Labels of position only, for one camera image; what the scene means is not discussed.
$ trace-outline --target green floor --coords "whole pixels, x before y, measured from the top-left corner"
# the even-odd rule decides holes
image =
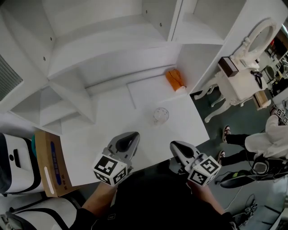
[[[222,101],[211,108],[211,104],[219,96],[219,90],[215,89],[212,94],[206,95],[196,101],[193,100],[203,121],[206,116],[224,103],[224,101]],[[210,140],[199,145],[197,148],[201,152],[204,152],[207,155],[212,155],[213,157],[216,157],[220,150],[224,150],[226,156],[238,153],[242,150],[240,146],[229,145],[222,142],[221,138],[223,127],[229,125],[233,134],[259,133],[265,129],[265,124],[269,116],[269,109],[257,111],[253,100],[244,103],[243,107],[232,106],[226,112],[213,117],[209,123],[204,123]],[[249,170],[250,166],[247,162],[226,166],[221,169],[219,175],[227,171],[237,172],[241,169]],[[229,203],[233,200],[240,189],[224,189],[219,185],[215,185],[213,182],[210,183],[209,186],[223,208],[228,207]],[[230,211],[232,214],[240,212],[244,209],[248,197],[251,194],[255,194],[258,209],[255,212],[254,217],[242,229],[269,229],[270,226],[263,224],[262,221],[273,223],[277,219],[278,214],[266,209],[264,205],[270,206],[275,210],[282,211],[286,190],[287,179],[281,179],[280,181],[253,182],[249,185],[243,186],[227,211]]]

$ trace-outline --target white jacket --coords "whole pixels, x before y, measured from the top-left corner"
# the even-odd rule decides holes
[[[266,123],[265,133],[257,133],[245,139],[245,147],[256,156],[266,158],[286,157],[288,159],[288,126],[278,125],[277,115],[272,115]]]

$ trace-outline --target black pants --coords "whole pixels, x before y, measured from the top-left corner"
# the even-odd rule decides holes
[[[232,156],[222,158],[221,164],[223,166],[235,164],[235,163],[245,161],[245,160],[249,160],[249,161],[254,160],[255,153],[249,152],[245,147],[245,139],[248,136],[249,135],[247,135],[247,134],[227,135],[226,136],[226,140],[227,140],[228,144],[234,144],[234,145],[242,146],[244,148],[244,150],[242,150],[239,153],[236,153]]]

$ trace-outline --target teal object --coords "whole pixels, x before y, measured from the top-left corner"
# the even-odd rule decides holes
[[[35,145],[35,135],[33,135],[33,137],[32,137],[31,145],[32,145],[32,152],[33,152],[34,156],[35,156],[36,159],[37,159],[37,154],[36,154],[36,145]]]

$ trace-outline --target white robot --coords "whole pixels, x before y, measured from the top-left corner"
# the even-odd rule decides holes
[[[132,170],[131,159],[139,141],[138,132],[114,137],[93,163],[95,176],[111,186],[121,182]],[[186,142],[173,141],[170,149],[175,158],[170,160],[169,168],[177,174],[189,174],[188,180],[198,185],[208,184],[221,168],[211,156],[201,154],[196,147]]]
[[[132,170],[131,159],[137,151],[139,140],[138,132],[123,133],[114,137],[93,163],[92,169],[97,179],[111,186],[122,181]]]
[[[170,161],[170,170],[177,174],[189,173],[188,180],[197,185],[207,185],[221,169],[213,157],[200,153],[189,143],[173,141],[170,150],[175,156]]]

